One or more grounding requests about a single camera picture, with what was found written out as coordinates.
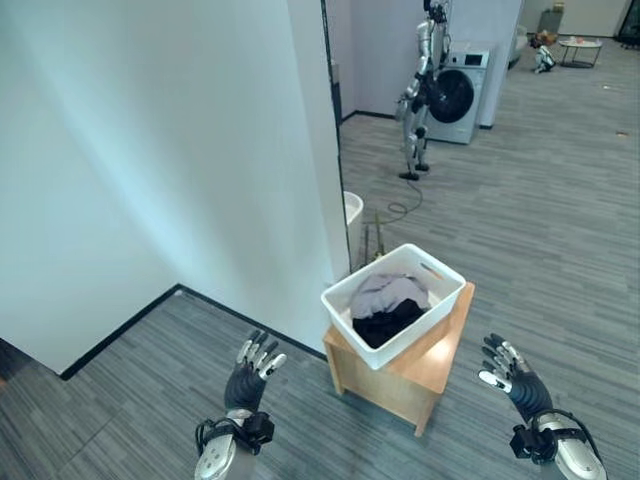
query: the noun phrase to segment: gray clothing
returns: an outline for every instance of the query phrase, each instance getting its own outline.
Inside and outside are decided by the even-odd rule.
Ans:
[[[351,300],[351,317],[368,318],[389,313],[405,300],[413,300],[423,310],[429,309],[429,292],[409,275],[372,275],[358,288]]]

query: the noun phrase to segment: washing machine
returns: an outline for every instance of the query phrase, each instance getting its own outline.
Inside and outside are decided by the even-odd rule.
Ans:
[[[441,94],[427,115],[427,138],[468,144],[477,128],[478,109],[492,49],[453,42],[437,78]]]

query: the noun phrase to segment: white laundry basket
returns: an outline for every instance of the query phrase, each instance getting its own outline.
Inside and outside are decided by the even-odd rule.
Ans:
[[[350,305],[358,287],[376,274],[415,277],[429,290],[431,309],[380,347],[371,348],[353,329]],[[465,283],[444,263],[415,245],[405,244],[325,290],[321,298],[338,331],[369,367],[378,370],[445,318]]]

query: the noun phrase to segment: robot leg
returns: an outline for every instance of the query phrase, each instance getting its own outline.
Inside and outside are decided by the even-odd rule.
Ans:
[[[418,113],[418,121],[416,122],[418,125],[418,128],[416,128],[416,137],[418,138],[418,142],[416,145],[418,164],[416,165],[416,170],[420,172],[429,171],[429,164],[425,161],[425,156],[427,153],[427,126],[425,125],[426,116],[427,107],[424,106],[420,109],[420,112]]]
[[[414,113],[414,105],[404,109],[404,118],[402,119],[402,137],[404,141],[404,158],[407,162],[407,173],[401,173],[398,176],[404,180],[416,181],[420,176],[415,171],[415,163],[418,155],[418,137],[414,131],[416,113]]]

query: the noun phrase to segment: white wall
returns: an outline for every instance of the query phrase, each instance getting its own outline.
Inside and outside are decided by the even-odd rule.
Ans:
[[[7,4],[178,280],[322,350],[348,253],[319,4]]]
[[[520,18],[522,0],[455,0],[449,32],[455,41],[487,42],[494,45],[487,69],[478,123],[493,126],[507,74],[513,36]]]
[[[620,18],[626,15],[629,0],[565,0],[560,23],[563,35],[617,35]]]
[[[524,0],[520,23],[527,31],[536,32],[540,15],[553,3],[553,0]],[[630,0],[564,0],[564,4],[560,34],[612,37],[618,33]]]
[[[342,116],[346,117],[356,109],[351,0],[327,0],[326,5],[331,55],[340,67]]]
[[[540,15],[542,15],[542,12],[547,8],[553,6],[553,1],[554,0],[524,0],[522,15],[518,23],[524,25],[529,33],[537,32]]]
[[[0,336],[57,373],[175,275],[88,161],[0,7]]]
[[[351,7],[356,109],[393,115],[415,74],[422,2],[352,0]]]

